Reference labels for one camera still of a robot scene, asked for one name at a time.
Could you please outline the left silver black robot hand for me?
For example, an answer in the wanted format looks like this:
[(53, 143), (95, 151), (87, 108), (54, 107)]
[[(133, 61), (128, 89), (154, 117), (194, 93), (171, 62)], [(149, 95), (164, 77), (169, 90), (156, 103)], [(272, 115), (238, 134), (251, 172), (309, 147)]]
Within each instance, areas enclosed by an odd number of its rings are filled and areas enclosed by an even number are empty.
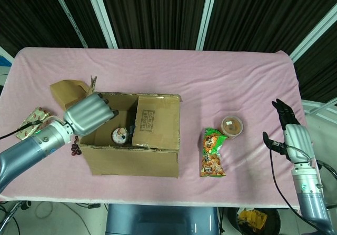
[(118, 115), (119, 111), (110, 108), (103, 94), (93, 93), (67, 109), (64, 121), (75, 135), (86, 136)]

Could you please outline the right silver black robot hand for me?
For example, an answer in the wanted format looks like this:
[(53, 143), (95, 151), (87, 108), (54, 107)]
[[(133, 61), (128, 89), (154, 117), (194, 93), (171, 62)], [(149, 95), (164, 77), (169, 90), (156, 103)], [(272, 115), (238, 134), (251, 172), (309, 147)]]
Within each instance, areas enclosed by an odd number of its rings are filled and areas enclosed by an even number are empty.
[(272, 105), (279, 115), (284, 142), (272, 140), (266, 132), (263, 132), (264, 144), (269, 150), (286, 156), (286, 159), (293, 164), (312, 165), (314, 151), (307, 128), (299, 123), (292, 108), (280, 99), (272, 101)]

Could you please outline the large brown cardboard box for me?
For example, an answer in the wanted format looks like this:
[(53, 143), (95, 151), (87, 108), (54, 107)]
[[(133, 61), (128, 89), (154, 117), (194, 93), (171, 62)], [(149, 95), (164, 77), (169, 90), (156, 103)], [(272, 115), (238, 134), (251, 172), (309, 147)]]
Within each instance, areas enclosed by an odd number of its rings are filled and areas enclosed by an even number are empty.
[[(91, 173), (177, 178), (181, 97), (121, 92), (104, 92), (103, 97), (119, 115), (80, 138)], [(113, 142), (116, 128), (127, 129), (125, 144)]]

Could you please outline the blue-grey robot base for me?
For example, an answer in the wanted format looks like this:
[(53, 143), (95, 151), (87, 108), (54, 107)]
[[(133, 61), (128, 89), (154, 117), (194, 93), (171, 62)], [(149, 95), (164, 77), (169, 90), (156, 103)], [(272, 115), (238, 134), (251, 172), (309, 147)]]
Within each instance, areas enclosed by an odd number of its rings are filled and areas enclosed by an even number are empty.
[(219, 235), (215, 207), (109, 204), (105, 235)]

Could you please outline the small brown paper box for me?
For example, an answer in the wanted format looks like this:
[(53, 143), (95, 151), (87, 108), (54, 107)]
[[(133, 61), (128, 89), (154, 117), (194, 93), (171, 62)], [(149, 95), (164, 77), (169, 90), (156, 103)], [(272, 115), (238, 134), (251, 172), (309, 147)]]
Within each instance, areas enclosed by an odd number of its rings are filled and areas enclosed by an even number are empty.
[(54, 100), (63, 111), (84, 99), (90, 89), (85, 82), (78, 80), (61, 80), (49, 87)]

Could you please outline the dark red grape bunch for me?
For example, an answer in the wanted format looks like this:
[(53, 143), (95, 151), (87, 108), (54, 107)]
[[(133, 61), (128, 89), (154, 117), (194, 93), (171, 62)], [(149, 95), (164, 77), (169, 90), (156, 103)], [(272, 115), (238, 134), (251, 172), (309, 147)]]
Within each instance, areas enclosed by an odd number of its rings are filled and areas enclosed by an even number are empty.
[(79, 137), (76, 135), (74, 137), (74, 143), (71, 146), (71, 155), (72, 156), (76, 156), (76, 155), (81, 155), (82, 154), (82, 151), (81, 151), (78, 143), (79, 143)]

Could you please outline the small round printed cup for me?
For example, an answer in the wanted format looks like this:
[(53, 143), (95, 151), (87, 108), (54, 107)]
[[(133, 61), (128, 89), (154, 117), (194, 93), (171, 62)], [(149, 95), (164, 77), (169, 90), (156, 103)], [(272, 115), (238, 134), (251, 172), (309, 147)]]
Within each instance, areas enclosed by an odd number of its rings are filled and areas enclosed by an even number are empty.
[(116, 128), (112, 132), (112, 140), (115, 144), (125, 144), (128, 141), (128, 131), (126, 128)]

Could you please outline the gold packet with red print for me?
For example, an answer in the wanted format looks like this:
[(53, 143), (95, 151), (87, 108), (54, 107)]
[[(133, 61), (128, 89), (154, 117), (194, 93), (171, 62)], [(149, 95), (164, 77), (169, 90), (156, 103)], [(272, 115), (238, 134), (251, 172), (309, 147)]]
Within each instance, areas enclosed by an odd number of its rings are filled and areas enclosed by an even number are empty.
[(32, 134), (36, 133), (38, 130), (41, 130), (43, 127), (47, 126), (51, 120), (47, 118), (53, 115), (49, 110), (44, 109), (42, 107), (36, 107), (31, 114), (22, 122), (22, 124), (19, 126), (19, 128), (25, 126), (26, 124), (35, 122), (35, 121), (41, 121), (37, 125), (31, 125), (23, 130), (20, 130), (16, 133), (16, 137), (19, 140), (24, 140), (31, 136)]

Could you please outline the black waste bin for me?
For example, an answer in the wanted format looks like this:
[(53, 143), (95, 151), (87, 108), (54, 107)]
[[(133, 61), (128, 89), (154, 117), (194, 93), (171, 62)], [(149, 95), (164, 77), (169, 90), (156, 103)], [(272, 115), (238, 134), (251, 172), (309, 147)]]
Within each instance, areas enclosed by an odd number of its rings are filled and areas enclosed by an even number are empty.
[[(238, 215), (244, 209), (257, 209), (267, 214), (267, 221), (262, 230), (253, 230), (248, 225), (238, 224)], [(281, 229), (281, 219), (276, 209), (259, 208), (228, 208), (227, 218), (230, 224), (242, 235), (279, 235)]]

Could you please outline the pink tablecloth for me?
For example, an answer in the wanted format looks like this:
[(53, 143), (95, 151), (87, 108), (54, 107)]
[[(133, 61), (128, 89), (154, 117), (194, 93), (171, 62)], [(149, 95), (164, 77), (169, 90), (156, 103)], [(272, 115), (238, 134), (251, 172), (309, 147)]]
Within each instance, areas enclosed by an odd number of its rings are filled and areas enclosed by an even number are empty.
[[(61, 80), (89, 82), (105, 92), (178, 94), (182, 98), (178, 178), (94, 176), (70, 146), (55, 151), (11, 182), (0, 201), (144, 203), (283, 208), (299, 206), (291, 163), (270, 153), (262, 133), (283, 141), (272, 101), (280, 99), (306, 125), (294, 65), (282, 52), (211, 52), (37, 48), (20, 50), (0, 95), (0, 152), (17, 143), (11, 132), (38, 106), (63, 110), (49, 86)], [(200, 177), (206, 127), (236, 115), (244, 129), (225, 142), (223, 178)]]

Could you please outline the green orange snack bag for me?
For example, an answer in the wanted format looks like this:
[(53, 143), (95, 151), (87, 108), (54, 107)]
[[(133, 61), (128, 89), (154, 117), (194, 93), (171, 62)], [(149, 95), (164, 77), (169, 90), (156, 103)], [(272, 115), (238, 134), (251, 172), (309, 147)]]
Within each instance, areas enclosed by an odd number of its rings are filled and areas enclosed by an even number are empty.
[(203, 138), (200, 177), (221, 178), (226, 176), (221, 165), (220, 150), (227, 136), (213, 128), (206, 128)]

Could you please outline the yellow bag in bin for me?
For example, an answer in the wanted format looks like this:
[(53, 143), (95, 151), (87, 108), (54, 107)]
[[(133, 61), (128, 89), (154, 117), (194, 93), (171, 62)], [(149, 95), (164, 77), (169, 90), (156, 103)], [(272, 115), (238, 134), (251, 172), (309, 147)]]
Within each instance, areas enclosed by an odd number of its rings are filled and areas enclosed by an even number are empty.
[(239, 225), (248, 225), (255, 230), (262, 230), (267, 221), (267, 214), (257, 209), (244, 209), (238, 215)]

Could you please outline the chrome chair leg with wheel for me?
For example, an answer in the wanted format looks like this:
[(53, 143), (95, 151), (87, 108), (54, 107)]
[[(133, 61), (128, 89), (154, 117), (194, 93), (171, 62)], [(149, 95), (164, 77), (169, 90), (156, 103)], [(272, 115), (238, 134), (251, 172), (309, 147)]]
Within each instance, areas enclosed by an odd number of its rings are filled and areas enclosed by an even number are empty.
[(27, 210), (31, 207), (32, 202), (31, 201), (19, 201), (14, 204), (14, 206), (8, 211), (8, 214), (6, 215), (5, 221), (10, 220), (15, 212), (19, 209), (21, 210)]

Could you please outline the thin grey metal rail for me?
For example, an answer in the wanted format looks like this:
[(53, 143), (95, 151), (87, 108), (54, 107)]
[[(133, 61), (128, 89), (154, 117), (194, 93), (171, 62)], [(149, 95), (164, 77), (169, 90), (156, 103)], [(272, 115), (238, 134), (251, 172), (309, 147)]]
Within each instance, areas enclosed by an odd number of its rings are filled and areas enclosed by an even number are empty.
[(60, 4), (61, 8), (63, 9), (65, 15), (67, 16), (68, 20), (70, 21), (70, 23), (71, 23), (76, 35), (78, 36), (82, 46), (84, 48), (88, 48), (88, 44), (85, 41), (80, 29), (78, 28), (78, 25), (76, 24), (76, 21), (75, 21), (73, 15), (71, 14), (68, 6), (66, 5), (65, 1), (64, 0), (58, 0), (58, 2)]

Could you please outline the white aluminium frame post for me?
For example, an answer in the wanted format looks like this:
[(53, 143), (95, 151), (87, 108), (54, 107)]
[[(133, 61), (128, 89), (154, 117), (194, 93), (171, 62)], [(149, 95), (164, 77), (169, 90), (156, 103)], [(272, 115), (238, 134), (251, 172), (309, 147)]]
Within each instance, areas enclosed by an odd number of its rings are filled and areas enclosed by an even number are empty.
[(116, 38), (103, 0), (90, 0), (108, 48), (118, 49)]
[(206, 39), (208, 27), (209, 27), (210, 18), (212, 15), (214, 2), (215, 0), (205, 0), (204, 1), (202, 17), (200, 21), (199, 32), (198, 32), (196, 46), (195, 46), (196, 51), (202, 51), (204, 49), (205, 39)]
[(323, 18), (313, 27), (307, 36), (290, 54), (293, 63), (298, 61), (304, 53), (337, 22), (337, 3), (323, 16)]

